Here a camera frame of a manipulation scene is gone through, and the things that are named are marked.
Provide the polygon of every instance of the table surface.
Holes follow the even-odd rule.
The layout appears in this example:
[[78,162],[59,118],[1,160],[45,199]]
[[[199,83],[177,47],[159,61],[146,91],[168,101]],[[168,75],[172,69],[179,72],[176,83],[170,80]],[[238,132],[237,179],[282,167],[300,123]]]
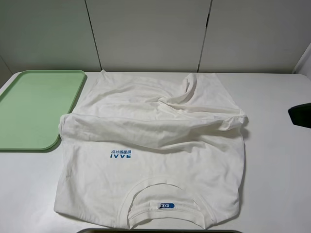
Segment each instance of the table surface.
[[[178,80],[188,73],[138,73]],[[79,101],[99,72],[86,72]],[[217,74],[249,122],[245,171],[237,217],[212,229],[243,233],[306,233],[311,230],[311,129],[292,124],[287,110],[311,102],[311,81],[299,74]],[[0,89],[0,93],[17,76]],[[61,145],[48,153],[0,153],[0,232],[75,233],[94,224],[53,211],[63,169]],[[140,229],[197,229],[178,219],[155,219]]]

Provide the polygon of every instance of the black object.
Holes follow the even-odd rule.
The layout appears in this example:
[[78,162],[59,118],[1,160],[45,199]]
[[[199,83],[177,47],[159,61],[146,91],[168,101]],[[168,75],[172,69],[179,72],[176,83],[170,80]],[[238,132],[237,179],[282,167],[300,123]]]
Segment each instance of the black object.
[[124,229],[100,229],[100,228],[88,228],[79,231],[78,233],[241,233],[239,231],[233,231],[233,230],[124,230]]
[[311,103],[305,103],[288,110],[294,125],[311,128]]

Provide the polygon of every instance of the clothing label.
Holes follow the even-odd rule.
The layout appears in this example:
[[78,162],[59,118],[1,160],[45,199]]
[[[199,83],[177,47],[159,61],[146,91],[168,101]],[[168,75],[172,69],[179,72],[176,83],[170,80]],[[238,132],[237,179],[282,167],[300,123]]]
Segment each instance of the clothing label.
[[158,203],[157,204],[158,209],[163,209],[163,208],[174,208],[175,205],[173,203]]

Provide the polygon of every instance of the cotton fabric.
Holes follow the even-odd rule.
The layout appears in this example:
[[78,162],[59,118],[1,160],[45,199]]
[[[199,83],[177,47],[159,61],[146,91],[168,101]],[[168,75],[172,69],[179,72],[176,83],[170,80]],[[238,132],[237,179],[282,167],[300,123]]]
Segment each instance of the cotton fabric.
[[101,74],[61,118],[64,169],[54,210],[127,229],[156,218],[206,229],[236,215],[246,115],[216,74],[192,73],[179,85]]

